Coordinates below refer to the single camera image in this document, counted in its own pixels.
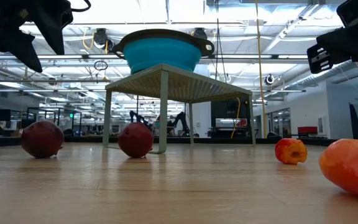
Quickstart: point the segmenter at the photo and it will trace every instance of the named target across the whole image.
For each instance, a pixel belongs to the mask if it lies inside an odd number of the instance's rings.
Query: red pomegranate
[[[118,136],[120,149],[129,157],[144,157],[152,150],[154,142],[153,134],[142,123],[128,124]]]
[[[53,122],[38,121],[26,127],[22,133],[22,147],[35,158],[49,158],[62,148],[64,135]]]

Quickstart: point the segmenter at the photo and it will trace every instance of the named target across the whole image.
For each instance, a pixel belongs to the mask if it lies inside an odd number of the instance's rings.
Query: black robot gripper
[[[37,53],[32,46],[34,36],[19,28],[25,22],[33,22],[57,55],[64,55],[62,29],[73,21],[72,9],[67,0],[0,0],[0,52],[10,52],[26,66],[42,72]]]

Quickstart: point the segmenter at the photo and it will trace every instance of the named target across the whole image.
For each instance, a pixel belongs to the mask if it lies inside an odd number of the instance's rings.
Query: desk
[[[228,100],[247,96],[249,98],[252,143],[255,145],[254,115],[252,113],[252,92],[243,88],[198,75],[164,63],[137,72],[106,85],[106,106],[104,108],[104,127],[110,127],[112,92],[160,98],[160,129],[167,129],[168,100],[189,104],[190,142],[194,144],[193,103],[212,100]],[[160,132],[157,152],[167,150],[167,132]],[[109,144],[109,133],[103,133],[103,146]]]

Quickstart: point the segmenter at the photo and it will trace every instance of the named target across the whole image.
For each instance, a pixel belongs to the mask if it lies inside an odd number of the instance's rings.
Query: ceiling
[[[70,2],[72,8],[86,6],[83,0],[70,0]],[[280,88],[281,85],[287,85],[300,77],[310,75],[305,57],[306,50],[316,43],[317,36],[342,27],[342,22],[336,15],[336,8],[343,1],[325,2],[327,3],[325,5],[308,5],[307,0],[259,1],[262,54],[279,55],[281,58],[280,60],[262,59],[262,78],[270,74],[275,77],[273,86],[265,86],[265,88]],[[126,34],[136,30],[163,28],[190,34],[195,28],[202,27],[208,39],[216,45],[218,41],[216,18],[219,17],[222,48],[222,52],[219,49],[219,54],[229,59],[224,63],[221,60],[216,63],[215,60],[205,58],[198,66],[208,68],[208,73],[213,78],[217,67],[218,75],[223,82],[250,90],[259,89],[258,22],[253,1],[222,0],[219,3],[218,14],[213,1],[210,0],[93,0],[91,3],[92,7],[89,11],[74,13],[73,23],[63,29],[67,55],[105,54],[95,45],[90,48],[92,33],[97,28],[106,28],[108,37],[118,43]],[[21,30],[36,37],[33,45],[37,54],[54,55],[34,24],[24,24]],[[104,92],[81,94],[70,90],[103,90],[108,83],[102,82],[103,79],[113,82],[130,74],[126,61],[113,55],[104,60],[109,66],[100,72],[94,68],[95,62],[99,59],[45,56],[45,59],[40,60],[44,68],[42,73],[26,68],[18,60],[5,60],[2,56],[6,55],[0,53],[0,80],[54,78],[58,83],[30,82],[7,86],[0,82],[0,89],[66,90],[61,93],[38,92],[31,95],[39,98],[41,102],[45,102],[45,97],[48,97],[47,103],[86,103],[87,105],[84,106],[91,106],[92,110],[96,111],[103,110]],[[133,96],[120,93],[116,93],[114,98],[117,103],[125,101],[127,105],[125,108],[130,108],[129,105],[133,106],[135,102]],[[99,103],[99,105],[90,105],[90,103]],[[172,108],[172,114],[183,110],[182,106],[173,106],[175,109]],[[147,106],[147,101],[144,107],[144,114],[149,113],[152,107],[155,109],[155,106]]]

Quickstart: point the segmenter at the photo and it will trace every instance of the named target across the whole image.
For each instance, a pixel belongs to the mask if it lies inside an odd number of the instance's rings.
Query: red fruit
[[[128,124],[118,136],[118,145],[132,158],[144,157],[153,146],[154,137],[142,123]]]
[[[308,150],[303,142],[292,138],[279,140],[275,146],[275,153],[276,158],[284,164],[296,165],[308,158]]]
[[[26,127],[22,133],[22,147],[35,158],[48,158],[62,148],[64,135],[53,122],[38,121]]]
[[[341,139],[330,144],[318,162],[328,180],[358,195],[358,140]]]

